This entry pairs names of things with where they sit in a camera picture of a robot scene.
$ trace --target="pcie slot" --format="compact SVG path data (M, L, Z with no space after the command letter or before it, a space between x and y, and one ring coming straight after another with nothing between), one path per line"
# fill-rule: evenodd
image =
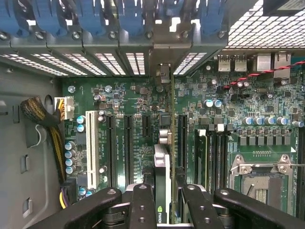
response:
M124 144L125 144L125 184L133 184L134 159L133 159L133 117L124 116Z
M187 172L187 115L178 116L178 165Z
M118 176L116 169L116 135L115 135L115 116L109 115L106 118L107 124L107 148L108 148L108 186L118 186Z

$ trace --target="perforated metal grille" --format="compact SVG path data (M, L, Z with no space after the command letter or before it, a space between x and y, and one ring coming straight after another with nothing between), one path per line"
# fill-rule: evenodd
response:
M305 48L305 10L291 17L266 17L259 0L231 27L227 48Z
M43 53L43 54L32 54L32 56L35 56L45 62L48 62L50 64L54 64L55 66L62 68L68 72L71 72L75 75L87 75L86 73L78 70L77 68L74 68L73 66L55 58L54 56L51 56L50 54Z
M126 56L132 68L133 74L145 75L144 53L126 53Z
M183 75L185 74L190 68L192 68L201 58L206 55L205 52L195 53L190 52L186 58L182 61L182 63L178 66L176 71L173 73L174 75Z
M74 61L75 63L79 64L81 67L87 69L95 75L106 75L106 73L104 73L101 69L99 69L97 66L95 66L87 58L85 58L79 53L64 54L64 56L68 57L70 60Z
M16 62L25 64L27 66L30 66L30 67L33 67L33 68L45 71L47 73L51 73L51 74L57 75L57 76L66 76L66 75L68 75L66 73L57 71L57 70L55 70L53 68L49 68L47 66L44 66L44 65L42 65L40 63L37 63L37 62L34 62L32 60L26 59L26 58L24 58L22 56L19 56L17 54L8 54L8 55L0 55L0 56L2 56L4 58L7 58L7 59L10 59L12 61L16 61Z
M111 53L96 53L95 56L115 75L126 75Z

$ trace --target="green circuit board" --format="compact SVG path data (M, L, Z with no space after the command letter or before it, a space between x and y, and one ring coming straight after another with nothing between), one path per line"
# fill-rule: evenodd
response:
M288 155L291 163L297 162L298 157L298 128L292 126L293 120L303 119L303 75L300 68L291 71L290 78L294 82L274 87L273 82L260 81L258 79L249 80L250 86L244 90L230 89L220 93L217 86L228 84L245 73L219 73L217 61L210 61L205 64L195 74L180 78L175 78L175 118L176 118L176 149L177 166L183 166L181 153L185 154L185 167L188 183L200 183L207 185L207 190L213 192L222 186L230 187L230 173L234 159L241 155L245 163L277 163L283 154ZM216 85L210 85L212 79L217 80ZM105 92L105 86L110 85L112 91ZM67 88L75 87L74 93L69 93ZM257 92L258 88L272 91L273 99L262 99L262 94ZM75 118L73 121L65 121L65 141L76 141L76 171L70 177L78 178L87 171L85 135L77 132L76 118L85 115L86 111L104 110L107 116L114 119L112 127L112 138L109 138L109 123L99 122L98 125L98 148L99 165L107 166L108 173L100 174L100 184L98 189L116 184L124 191L131 182L142 182L142 170L144 167L153 166L153 146L159 140L159 118L161 113L170 112L170 85L163 89L156 90L153 78L66 78L63 79L63 96L73 96L75 105ZM102 102L95 103L93 96L99 94ZM233 99L234 94L246 94L246 99ZM206 107L205 100L220 100L220 108ZM126 132L125 117L132 116L132 172L126 168ZM143 136L143 117L149 117L149 136ZM287 125L245 125L245 117L284 117L288 120ZM185 118L186 125L181 127L179 120ZM223 124L226 128L231 125L232 129L223 135L219 135L209 128L216 127L216 124ZM199 181L196 173L196 163L198 147L196 145L195 132L199 129L206 129L208 134L207 161L205 168L208 169L206 182ZM262 145L258 144L258 137L264 138ZM184 149L181 149L182 138L186 142ZM109 141L115 145L115 153L112 162L109 161ZM258 176L267 176L267 180L275 180L280 184L280 203L277 208L292 215L295 214L296 195L296 167L292 167L293 175L289 177L293 180L289 186L288 177L283 174L270 175L268 172L257 172ZM235 177L234 188L240 192L246 192L244 185L251 182L255 177L240 175ZM272 196L268 188L259 188L257 191L261 195ZM276 202L277 199L268 198L269 201Z

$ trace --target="metal chassis wall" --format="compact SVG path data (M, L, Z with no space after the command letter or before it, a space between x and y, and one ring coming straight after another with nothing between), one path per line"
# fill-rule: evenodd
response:
M33 72L0 66L0 228L27 228L60 209L50 139L43 127L25 119L19 107L32 96L42 101L46 95L59 96L52 82Z

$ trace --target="motherboard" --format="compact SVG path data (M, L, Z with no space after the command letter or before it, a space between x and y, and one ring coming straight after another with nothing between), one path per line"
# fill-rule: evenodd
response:
M156 86L152 77L63 79L74 117L65 120L66 172L79 199L104 187L124 191L154 166L154 145L168 144L175 104L176 167L187 183L213 193L229 187L295 215L299 127L303 127L301 67L285 79L220 71L218 60L194 74Z

